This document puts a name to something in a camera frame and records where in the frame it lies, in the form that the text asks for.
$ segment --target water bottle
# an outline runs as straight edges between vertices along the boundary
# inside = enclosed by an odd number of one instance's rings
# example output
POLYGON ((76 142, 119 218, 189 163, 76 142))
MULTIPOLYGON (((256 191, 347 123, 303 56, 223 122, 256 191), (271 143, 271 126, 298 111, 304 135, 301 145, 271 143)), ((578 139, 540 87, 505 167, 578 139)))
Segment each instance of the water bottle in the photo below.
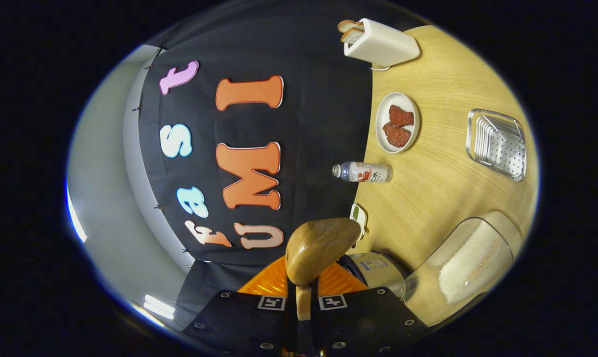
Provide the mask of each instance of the water bottle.
POLYGON ((392 174, 392 167, 383 164, 347 161, 332 167, 332 176, 348 182, 389 182, 392 174))

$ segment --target foam letter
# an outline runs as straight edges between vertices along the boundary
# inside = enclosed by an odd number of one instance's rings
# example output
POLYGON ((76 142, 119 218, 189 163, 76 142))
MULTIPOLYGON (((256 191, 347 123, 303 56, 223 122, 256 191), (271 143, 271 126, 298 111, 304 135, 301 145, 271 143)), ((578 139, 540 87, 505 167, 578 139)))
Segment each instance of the foam letter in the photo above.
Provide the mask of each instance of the foam letter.
POLYGON ((222 190, 224 203, 229 208, 238 205, 269 206, 278 210, 281 206, 281 195, 276 190, 267 194, 258 194, 272 189, 279 181, 260 174, 255 170, 266 170, 271 174, 279 172, 281 165, 281 148, 277 142, 267 147, 251 147, 236 149, 226 144, 218 144, 215 150, 218 166, 242 179, 222 190))
POLYGON ((231 242, 226 239, 226 236, 223 235, 222 232, 217 232, 212 235, 211 232, 213 231, 211 229, 206 227, 196 227, 195 223, 191 221, 185 221, 184 225, 201 244, 220 244, 231 248, 231 242))
POLYGON ((188 156, 193 151, 191 132, 183 124, 165 125, 160 129, 160 148, 168 158, 175 158, 178 153, 188 156))
POLYGON ((195 213, 202 218, 209 217, 209 210, 204 205, 204 194, 199 189, 195 187, 178 189, 176 197, 178 197, 178 202, 188 214, 195 213))
POLYGON ((267 81, 233 83, 222 79, 215 91, 215 106, 224 111, 231 104, 266 103, 278 108, 284 96, 284 80, 274 75, 267 81))
POLYGON ((182 84, 190 81, 197 73, 198 67, 199 64, 197 61, 191 61, 188 63, 188 67, 185 70, 178 73, 176 73, 178 67, 171 68, 167 76, 160 80, 160 91, 163 95, 167 95, 167 93, 169 93, 169 88, 182 86, 182 84))
POLYGON ((279 228, 272 226, 243 226, 241 223, 233 223, 233 228, 238 235, 243 236, 246 233, 268 233, 270 239, 247 239, 242 237, 240 241, 246 249, 250 248, 274 248, 284 242, 284 233, 279 228))

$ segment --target table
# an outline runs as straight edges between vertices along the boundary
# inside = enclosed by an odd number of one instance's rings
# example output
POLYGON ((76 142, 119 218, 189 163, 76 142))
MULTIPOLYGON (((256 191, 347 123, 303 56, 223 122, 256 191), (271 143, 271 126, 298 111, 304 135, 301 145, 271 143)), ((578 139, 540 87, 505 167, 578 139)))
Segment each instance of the table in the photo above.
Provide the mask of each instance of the table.
POLYGON ((526 113, 503 79, 457 39, 433 25, 405 33, 417 40, 421 54, 374 71, 364 159, 391 165, 394 178, 359 185, 356 203, 367 212, 368 233, 347 253, 380 251, 412 271, 462 220, 492 210, 505 213, 525 242, 539 193, 539 162, 526 113), (410 149, 388 154, 376 139, 376 111, 395 91, 417 104, 421 126, 410 149), (475 108, 510 115, 523 127, 528 165, 522 181, 467 156, 467 114, 475 108))

